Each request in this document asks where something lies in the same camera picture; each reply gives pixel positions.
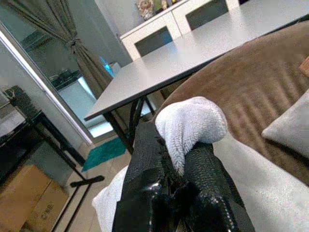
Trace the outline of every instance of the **curtain tie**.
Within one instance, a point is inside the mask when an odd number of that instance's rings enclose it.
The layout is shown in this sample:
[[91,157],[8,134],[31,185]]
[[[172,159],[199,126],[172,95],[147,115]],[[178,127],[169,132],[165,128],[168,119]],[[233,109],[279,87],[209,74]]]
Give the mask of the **curtain tie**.
[[77,42],[81,42],[81,39],[79,39],[79,38],[74,38],[74,39],[72,39],[71,41],[69,41],[67,44],[68,44],[68,46],[69,46],[70,48],[72,48],[73,46],[75,46],[75,44],[76,44]]

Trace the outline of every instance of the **cabinet door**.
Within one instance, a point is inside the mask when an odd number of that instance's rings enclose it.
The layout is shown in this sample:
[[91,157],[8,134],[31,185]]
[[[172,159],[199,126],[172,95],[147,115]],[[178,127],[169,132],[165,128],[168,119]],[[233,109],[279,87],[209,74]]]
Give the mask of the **cabinet door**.
[[238,0],[190,0],[172,11],[182,35],[239,7]]
[[174,17],[168,12],[122,38],[122,42],[135,61],[180,36]]

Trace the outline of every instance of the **gray pillow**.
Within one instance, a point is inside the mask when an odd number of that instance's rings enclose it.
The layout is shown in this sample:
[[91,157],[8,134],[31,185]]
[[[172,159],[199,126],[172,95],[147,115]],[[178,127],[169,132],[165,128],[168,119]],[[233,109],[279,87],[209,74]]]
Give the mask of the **gray pillow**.
[[262,136],[309,158],[309,90],[263,130]]

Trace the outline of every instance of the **cardboard box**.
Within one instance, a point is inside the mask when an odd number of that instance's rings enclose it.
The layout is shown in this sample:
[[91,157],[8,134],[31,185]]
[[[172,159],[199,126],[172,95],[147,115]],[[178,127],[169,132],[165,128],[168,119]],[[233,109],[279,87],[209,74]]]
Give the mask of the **cardboard box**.
[[63,191],[58,183],[51,181],[26,221],[24,228],[34,232],[49,232],[68,197],[68,193]]
[[0,189],[0,232],[19,231],[50,182],[34,165],[13,173]]

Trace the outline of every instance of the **table leg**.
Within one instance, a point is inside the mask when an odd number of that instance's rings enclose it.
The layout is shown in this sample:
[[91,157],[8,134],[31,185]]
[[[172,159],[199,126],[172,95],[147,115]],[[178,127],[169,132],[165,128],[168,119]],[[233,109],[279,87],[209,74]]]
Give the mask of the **table leg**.
[[152,115],[155,115],[155,110],[153,109],[153,106],[150,104],[150,101],[149,101],[149,99],[148,99],[147,96],[145,97],[145,102],[146,102],[146,104],[148,105],[148,108],[150,109],[151,114],[152,114]]
[[[51,132],[51,134],[60,142],[61,145],[65,146],[65,149],[70,147],[69,142],[63,137],[63,135],[58,131],[58,129],[54,127],[54,125],[48,120],[48,118],[45,115],[42,115],[40,118],[38,118],[38,121],[41,122],[48,129],[49,132]],[[59,148],[58,145],[56,143],[54,143],[54,141],[49,136],[46,136],[42,131],[40,131],[40,129],[37,127],[38,123],[33,122],[31,124],[33,125],[33,127],[37,131],[37,133],[55,150],[56,153],[59,154],[59,156],[68,164],[68,166],[82,179],[81,181],[72,182],[70,184],[70,186],[72,188],[76,187],[76,190],[74,191],[73,195],[70,197],[68,203],[64,207],[64,210],[62,211],[60,217],[57,219],[55,225],[52,228],[52,232],[56,231],[58,224],[63,219],[63,216],[65,215],[67,209],[69,208],[69,206],[70,206],[72,200],[74,199],[77,191],[79,190],[80,186],[88,185],[87,189],[84,192],[82,198],[80,199],[72,217],[70,218],[69,223],[67,224],[67,226],[64,230],[65,232],[68,232],[70,230],[72,223],[74,222],[76,215],[78,214],[79,209],[81,208],[81,206],[83,204],[84,199],[86,198],[86,196],[87,196],[87,194],[88,194],[88,192],[91,188],[91,185],[93,183],[103,181],[105,178],[102,175],[98,175],[98,176],[93,177],[91,179],[86,179],[76,169],[75,163],[63,152],[63,150],[61,148]],[[67,142],[67,144],[63,144],[62,143],[63,141],[59,140],[59,135],[60,135],[60,139],[63,138]]]
[[129,143],[132,145],[134,143],[134,131],[133,130],[133,127],[134,127],[134,115],[135,115],[135,112],[136,112],[136,107],[137,107],[137,104],[139,102],[139,99],[135,100],[132,102],[132,106],[131,106],[131,111],[130,111],[130,122],[129,122]]
[[133,146],[130,144],[129,139],[127,138],[126,134],[122,130],[121,126],[117,122],[116,118],[112,115],[111,112],[104,113],[103,116],[105,119],[111,124],[115,132],[118,134],[119,138],[123,142],[123,144],[126,146],[130,154],[133,154]]
[[42,113],[40,122],[45,126],[45,128],[58,140],[61,149],[66,150],[70,155],[83,166],[86,160],[79,154],[77,150],[67,141],[67,139],[60,133],[60,131],[49,121],[49,119]]

